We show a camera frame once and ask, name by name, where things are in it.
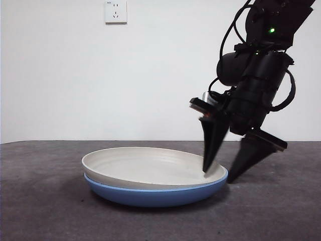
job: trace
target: floor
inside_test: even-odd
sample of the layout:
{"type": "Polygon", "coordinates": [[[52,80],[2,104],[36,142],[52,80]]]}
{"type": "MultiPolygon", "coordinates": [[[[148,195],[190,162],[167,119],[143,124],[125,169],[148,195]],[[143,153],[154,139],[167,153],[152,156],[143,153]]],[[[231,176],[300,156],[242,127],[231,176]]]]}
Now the floor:
{"type": "MultiPolygon", "coordinates": [[[[27,141],[1,145],[1,240],[314,241],[321,237],[321,143],[290,142],[212,197],[135,208],[90,191],[81,158],[124,146],[201,155],[202,142],[27,141]]],[[[217,160],[229,168],[238,142],[217,160]]]]}

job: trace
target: stacked plates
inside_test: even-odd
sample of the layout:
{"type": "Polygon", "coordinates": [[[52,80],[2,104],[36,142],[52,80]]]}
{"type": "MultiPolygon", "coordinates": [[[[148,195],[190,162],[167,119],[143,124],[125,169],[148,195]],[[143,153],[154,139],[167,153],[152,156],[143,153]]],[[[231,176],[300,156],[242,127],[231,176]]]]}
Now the stacked plates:
{"type": "Polygon", "coordinates": [[[228,172],[213,162],[205,175],[202,163],[198,155],[148,147],[105,149],[82,159],[85,179],[95,193],[140,207],[178,206],[211,196],[228,172]]]}

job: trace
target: wall socket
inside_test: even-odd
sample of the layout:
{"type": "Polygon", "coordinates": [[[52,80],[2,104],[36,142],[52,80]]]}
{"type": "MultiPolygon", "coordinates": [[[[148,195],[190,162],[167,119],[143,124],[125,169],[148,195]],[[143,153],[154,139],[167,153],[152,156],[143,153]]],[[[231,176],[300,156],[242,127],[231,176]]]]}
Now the wall socket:
{"type": "Polygon", "coordinates": [[[105,1],[105,23],[127,23],[127,0],[105,1]]]}

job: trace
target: blue plate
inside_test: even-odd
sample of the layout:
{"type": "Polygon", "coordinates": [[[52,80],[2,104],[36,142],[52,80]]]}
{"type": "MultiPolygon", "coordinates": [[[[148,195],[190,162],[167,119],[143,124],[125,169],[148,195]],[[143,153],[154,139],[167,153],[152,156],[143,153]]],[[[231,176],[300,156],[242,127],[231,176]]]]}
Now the blue plate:
{"type": "Polygon", "coordinates": [[[208,184],[176,189],[128,189],[112,187],[85,178],[99,196],[124,205],[136,207],[172,207],[197,202],[217,192],[226,182],[228,171],[221,179],[208,184]]]}

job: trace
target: white plate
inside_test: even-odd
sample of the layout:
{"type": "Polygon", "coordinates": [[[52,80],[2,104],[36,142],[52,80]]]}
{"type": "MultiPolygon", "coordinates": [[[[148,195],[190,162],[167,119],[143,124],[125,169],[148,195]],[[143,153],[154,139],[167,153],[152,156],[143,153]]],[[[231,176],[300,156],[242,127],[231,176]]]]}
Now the white plate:
{"type": "Polygon", "coordinates": [[[226,169],[213,162],[205,175],[203,157],[176,150],[121,147],[87,154],[82,159],[86,175],[95,182],[133,189],[173,189],[215,182],[226,169]]]}

